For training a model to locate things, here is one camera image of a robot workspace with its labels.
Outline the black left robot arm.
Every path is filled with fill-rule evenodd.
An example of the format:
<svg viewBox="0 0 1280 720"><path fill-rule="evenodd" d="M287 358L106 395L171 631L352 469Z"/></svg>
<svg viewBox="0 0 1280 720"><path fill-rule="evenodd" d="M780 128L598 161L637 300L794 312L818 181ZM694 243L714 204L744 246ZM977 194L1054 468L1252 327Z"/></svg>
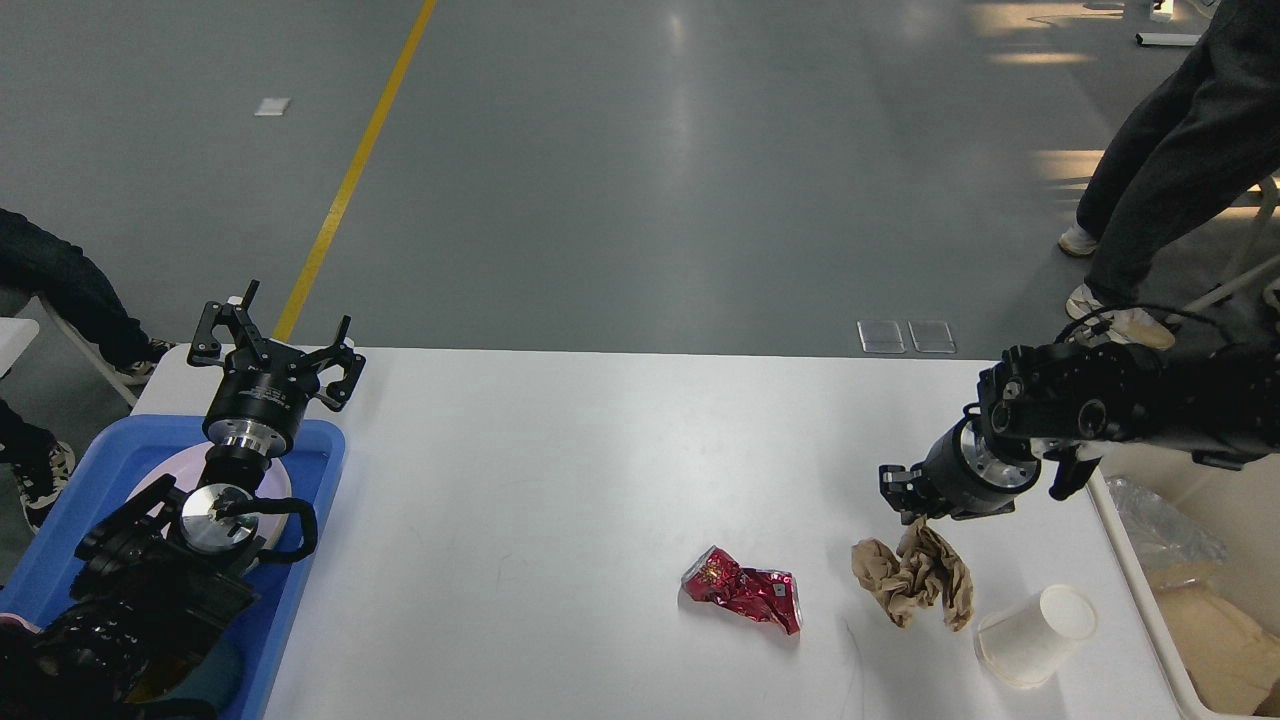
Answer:
<svg viewBox="0 0 1280 720"><path fill-rule="evenodd" d="M210 700L173 691L260 600L257 568L306 561L317 502L262 492L292 452L311 402L340 411L366 359L349 340L303 350L266 337L250 315L259 288L207 302L191 366L220 383L202 420L209 442L191 488L164 473L76 538L70 605L47 623L3 623L5 719L215 719Z"/></svg>

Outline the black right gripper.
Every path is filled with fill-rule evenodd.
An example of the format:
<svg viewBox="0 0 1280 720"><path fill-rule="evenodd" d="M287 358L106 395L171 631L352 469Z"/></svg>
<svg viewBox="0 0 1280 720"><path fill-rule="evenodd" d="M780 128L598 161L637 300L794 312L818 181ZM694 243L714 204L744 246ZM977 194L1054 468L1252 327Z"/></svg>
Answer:
<svg viewBox="0 0 1280 720"><path fill-rule="evenodd" d="M1000 457L980 433L977 416L957 421L922 462L879 465L879 495L902 527L922 518L955 520L1011 512L1015 500L1041 477L1036 457Z"/></svg>

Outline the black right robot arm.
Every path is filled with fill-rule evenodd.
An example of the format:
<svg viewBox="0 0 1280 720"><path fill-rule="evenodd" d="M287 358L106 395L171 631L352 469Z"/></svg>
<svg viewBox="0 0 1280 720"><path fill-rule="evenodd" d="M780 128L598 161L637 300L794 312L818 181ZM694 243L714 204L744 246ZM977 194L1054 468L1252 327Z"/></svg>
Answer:
<svg viewBox="0 0 1280 720"><path fill-rule="evenodd" d="M1089 318L1051 345L1016 345L919 462L883 465L878 489L902 524L1012 512L1056 466L1050 496L1082 489L1110 445L1151 445L1240 470L1277 452L1277 341L1226 336L1204 356L1102 341Z"/></svg>

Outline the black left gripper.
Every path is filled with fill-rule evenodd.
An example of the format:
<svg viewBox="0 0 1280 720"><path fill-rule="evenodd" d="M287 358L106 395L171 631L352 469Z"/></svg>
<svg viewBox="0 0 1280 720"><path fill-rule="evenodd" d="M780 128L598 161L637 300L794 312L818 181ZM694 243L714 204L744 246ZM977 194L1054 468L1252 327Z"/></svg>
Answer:
<svg viewBox="0 0 1280 720"><path fill-rule="evenodd" d="M205 437L215 446L280 457L294 447L310 401L317 400L334 413L346 407L366 357L349 342L352 318L343 315L328 346L305 352L282 368L274 354L278 347L250 316L259 287L260 281L251 279L241 296L206 302L186 361L189 366L221 370L204 419ZM321 374L333 368L342 370L340 377L323 380Z"/></svg>

